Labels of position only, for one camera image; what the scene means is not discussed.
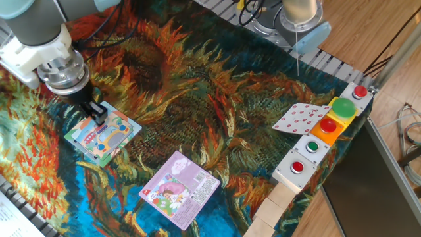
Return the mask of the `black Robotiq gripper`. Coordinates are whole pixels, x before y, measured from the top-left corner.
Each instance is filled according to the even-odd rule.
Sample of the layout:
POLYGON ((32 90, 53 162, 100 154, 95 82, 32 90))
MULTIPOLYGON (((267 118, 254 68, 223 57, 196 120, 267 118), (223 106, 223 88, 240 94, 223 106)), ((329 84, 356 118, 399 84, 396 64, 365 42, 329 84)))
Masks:
POLYGON ((93 93, 93 86, 85 86, 68 96, 68 104, 79 105, 85 117, 92 117, 97 125, 102 125, 108 116, 107 108, 96 102, 93 93))

